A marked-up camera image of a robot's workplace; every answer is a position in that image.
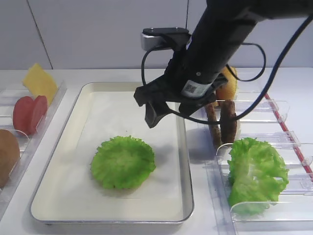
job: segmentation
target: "metal tray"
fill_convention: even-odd
[[[145,108],[133,98],[140,85],[97,82],[81,89],[34,192],[34,219],[48,224],[179,224],[191,216],[194,200],[184,120],[168,115],[149,129]],[[137,190],[104,190],[91,176],[97,146],[118,135],[141,138],[155,151],[156,169]]]

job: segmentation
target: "black cable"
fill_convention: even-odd
[[[147,59],[147,56],[154,50],[158,50],[158,49],[163,49],[166,48],[165,45],[156,45],[154,47],[151,47],[149,50],[146,51],[146,53],[144,54],[142,61],[141,61],[141,80],[142,80],[142,84],[146,85],[146,79],[145,79],[145,62]]]
[[[262,56],[263,56],[263,67],[262,70],[259,72],[258,75],[256,75],[254,78],[249,79],[249,80],[241,80],[239,77],[237,77],[237,75],[233,72],[233,70],[231,69],[231,67],[227,64],[226,68],[229,70],[229,72],[231,73],[231,75],[233,75],[237,80],[242,81],[242,82],[252,82],[256,79],[258,79],[259,77],[261,77],[265,71],[266,68],[266,54],[265,51],[263,50],[263,48],[257,44],[257,43],[242,43],[242,45],[247,45],[247,46],[256,46],[258,47],[258,49],[261,51]]]
[[[290,40],[288,41],[288,43],[286,44],[285,48],[282,50],[281,54],[279,55],[279,57],[277,58],[274,67],[270,73],[270,76],[268,78],[268,81],[266,83],[266,85],[264,86],[263,90],[261,91],[260,95],[256,98],[256,100],[253,102],[253,104],[251,104],[251,106],[249,108],[247,108],[243,113],[239,114],[238,116],[229,119],[228,121],[237,121],[243,117],[245,117],[247,114],[249,114],[259,103],[260,101],[263,99],[263,97],[265,96],[265,94],[268,92],[270,86],[273,83],[273,80],[275,78],[275,75],[282,63],[282,61],[284,60],[286,54],[288,53],[288,51],[290,50],[290,48],[292,47],[292,45],[294,44],[294,42],[298,39],[298,37],[300,36],[300,34],[304,31],[304,29],[312,22],[313,20],[313,15],[309,16],[306,18],[306,20],[300,25],[300,27],[296,30],[296,32],[293,34],[293,36],[290,38]],[[198,122],[198,123],[202,123],[202,124],[207,124],[207,125],[218,125],[221,122],[220,121],[203,121],[203,120],[199,120],[199,119],[195,119],[192,117],[189,117],[187,115],[178,113],[174,110],[172,110],[172,113],[175,115],[178,115],[182,118],[185,118],[187,120],[191,120],[194,122]]]

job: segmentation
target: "cheese slice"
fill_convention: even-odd
[[[49,106],[58,90],[52,76],[37,63],[28,70],[23,85],[28,88],[35,98],[39,95],[46,96]]]

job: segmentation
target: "yellow cheese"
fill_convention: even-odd
[[[45,72],[37,63],[28,70],[28,73],[23,80],[23,85],[29,89],[35,98],[39,95],[45,95],[48,100],[48,105],[52,103],[58,90],[52,76]]]
[[[234,74],[237,76],[237,70],[234,67],[230,67]],[[216,90],[216,97],[219,100],[233,100],[238,88],[237,79],[230,73],[230,71],[224,67],[221,72],[228,80],[228,82],[219,87]]]

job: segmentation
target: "white wall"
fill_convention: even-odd
[[[187,0],[30,0],[55,69],[139,68],[146,27],[185,27]],[[148,67],[171,52],[154,52]]]
[[[193,32],[203,11],[206,0],[189,0],[189,15],[187,28]],[[246,39],[246,42],[259,43],[267,54],[267,65],[274,65],[280,52],[302,24],[304,19],[286,19],[264,21],[258,23]],[[241,46],[230,59],[230,64],[236,67],[260,67],[263,58],[256,47]],[[283,67],[312,67],[313,66],[313,23],[301,34],[285,60]]]
[[[192,32],[206,0],[29,0],[54,69],[139,68],[145,27],[185,27]],[[272,66],[303,19],[259,23],[247,42],[260,43]],[[43,43],[27,0],[0,1],[0,70],[27,69],[38,62],[49,69]],[[312,67],[313,24],[283,62],[285,67]],[[153,52],[147,68],[164,68],[171,51]],[[260,52],[241,47],[230,60],[236,67],[259,67]]]
[[[0,1],[0,70],[51,66],[25,0]]]

